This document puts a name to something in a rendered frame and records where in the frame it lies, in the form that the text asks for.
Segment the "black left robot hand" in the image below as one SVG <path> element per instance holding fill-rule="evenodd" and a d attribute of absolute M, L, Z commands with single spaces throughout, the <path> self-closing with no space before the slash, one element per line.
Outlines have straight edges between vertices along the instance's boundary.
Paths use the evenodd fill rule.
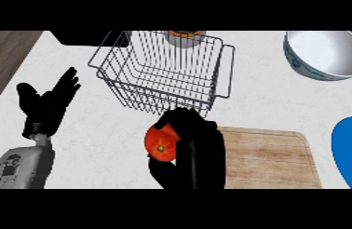
<path fill-rule="evenodd" d="M 51 90 L 43 95 L 28 83 L 16 85 L 19 108 L 26 115 L 22 136 L 35 134 L 50 137 L 60 126 L 66 108 L 79 89 L 77 70 L 69 67 Z"/>

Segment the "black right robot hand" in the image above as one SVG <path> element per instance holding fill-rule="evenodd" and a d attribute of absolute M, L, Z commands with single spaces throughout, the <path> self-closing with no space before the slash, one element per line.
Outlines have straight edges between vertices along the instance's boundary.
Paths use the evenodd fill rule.
<path fill-rule="evenodd" d="M 170 124 L 180 138 L 176 142 L 176 164 L 148 155 L 148 170 L 167 190 L 224 189 L 224 138 L 214 121 L 207 121 L 193 109 L 165 111 L 153 124 Z"/>

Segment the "red tomato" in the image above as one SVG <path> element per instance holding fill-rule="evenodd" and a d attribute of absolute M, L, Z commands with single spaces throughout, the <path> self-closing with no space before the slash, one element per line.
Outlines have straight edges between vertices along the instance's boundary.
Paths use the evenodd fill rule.
<path fill-rule="evenodd" d="M 161 162 L 176 159 L 176 142 L 180 140 L 170 124 L 161 129 L 149 127 L 145 135 L 145 147 L 149 155 Z"/>

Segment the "wooden cutting board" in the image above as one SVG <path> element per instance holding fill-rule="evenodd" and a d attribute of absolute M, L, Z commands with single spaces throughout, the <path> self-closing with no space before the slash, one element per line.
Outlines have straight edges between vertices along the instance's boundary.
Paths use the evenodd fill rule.
<path fill-rule="evenodd" d="M 219 127 L 226 189 L 321 189 L 306 137 L 295 131 Z"/>

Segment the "black appliance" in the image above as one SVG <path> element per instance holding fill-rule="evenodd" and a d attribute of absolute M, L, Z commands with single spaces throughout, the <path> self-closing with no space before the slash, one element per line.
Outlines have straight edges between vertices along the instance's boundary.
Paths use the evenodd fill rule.
<path fill-rule="evenodd" d="M 127 47 L 131 31 L 51 31 L 65 46 Z"/>

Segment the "blue round object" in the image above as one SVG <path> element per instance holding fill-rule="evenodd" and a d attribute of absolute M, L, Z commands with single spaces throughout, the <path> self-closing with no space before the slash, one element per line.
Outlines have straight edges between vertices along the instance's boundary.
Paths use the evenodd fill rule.
<path fill-rule="evenodd" d="M 352 189 L 352 116 L 332 128 L 331 152 L 343 180 Z"/>

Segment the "grey can with orange lid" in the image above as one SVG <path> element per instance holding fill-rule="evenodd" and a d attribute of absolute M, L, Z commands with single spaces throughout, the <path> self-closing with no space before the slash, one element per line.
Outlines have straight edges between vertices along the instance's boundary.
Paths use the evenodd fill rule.
<path fill-rule="evenodd" d="M 164 31 L 167 42 L 179 48 L 196 47 L 205 38 L 205 31 Z"/>

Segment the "white bowl with blue pattern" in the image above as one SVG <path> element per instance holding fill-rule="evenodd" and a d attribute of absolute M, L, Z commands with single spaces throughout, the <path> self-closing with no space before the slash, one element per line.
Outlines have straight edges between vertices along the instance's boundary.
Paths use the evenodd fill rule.
<path fill-rule="evenodd" d="M 284 56 L 294 72 L 318 81 L 352 78 L 352 33 L 287 31 Z"/>

